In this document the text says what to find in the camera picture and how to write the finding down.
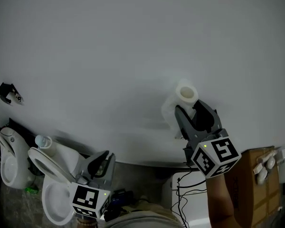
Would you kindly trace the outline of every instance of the black wall mount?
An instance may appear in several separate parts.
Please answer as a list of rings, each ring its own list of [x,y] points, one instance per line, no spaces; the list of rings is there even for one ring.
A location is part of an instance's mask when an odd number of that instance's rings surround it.
[[[6,104],[11,104],[12,100],[11,99],[8,99],[7,96],[9,93],[12,93],[13,94],[13,97],[16,98],[16,100],[21,103],[22,101],[22,97],[19,95],[17,89],[15,88],[15,86],[13,84],[5,84],[5,83],[2,83],[0,85],[0,99],[5,102]]]

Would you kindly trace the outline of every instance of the white bottle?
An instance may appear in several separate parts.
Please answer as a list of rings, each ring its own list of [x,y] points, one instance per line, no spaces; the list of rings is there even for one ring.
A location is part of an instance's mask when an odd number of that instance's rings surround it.
[[[39,149],[49,157],[52,157],[56,154],[56,146],[51,137],[37,135],[35,138],[35,143],[38,145]]]

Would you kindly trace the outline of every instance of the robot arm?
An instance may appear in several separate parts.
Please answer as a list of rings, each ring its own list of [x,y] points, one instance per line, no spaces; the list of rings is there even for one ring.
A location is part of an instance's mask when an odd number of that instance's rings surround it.
[[[183,137],[188,141],[184,149],[188,165],[196,164],[206,178],[229,171],[241,158],[233,146],[226,129],[222,128],[215,110],[198,100],[193,107],[192,119],[179,105],[175,117]]]
[[[71,183],[70,205],[81,219],[101,218],[110,203],[114,154],[108,158],[102,173],[97,174],[108,154],[109,151],[103,151],[85,159],[76,175],[76,183]]]

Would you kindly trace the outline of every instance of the person's arm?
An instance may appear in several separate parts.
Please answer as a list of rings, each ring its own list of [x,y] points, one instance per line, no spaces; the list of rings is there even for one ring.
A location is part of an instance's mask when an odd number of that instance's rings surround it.
[[[212,228],[239,228],[224,175],[206,179],[206,186]]]

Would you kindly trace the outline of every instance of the toilet lid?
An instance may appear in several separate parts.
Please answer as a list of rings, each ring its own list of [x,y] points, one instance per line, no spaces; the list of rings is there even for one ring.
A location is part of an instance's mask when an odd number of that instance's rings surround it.
[[[0,146],[2,148],[5,148],[8,152],[10,152],[15,157],[15,153],[14,153],[13,149],[11,148],[11,146],[5,141],[5,139],[1,135],[0,135]]]
[[[47,156],[45,153],[37,148],[30,148],[28,151],[29,158],[45,175],[54,179],[55,181],[70,184],[75,182],[75,178],[65,170],[63,170],[58,163]]]

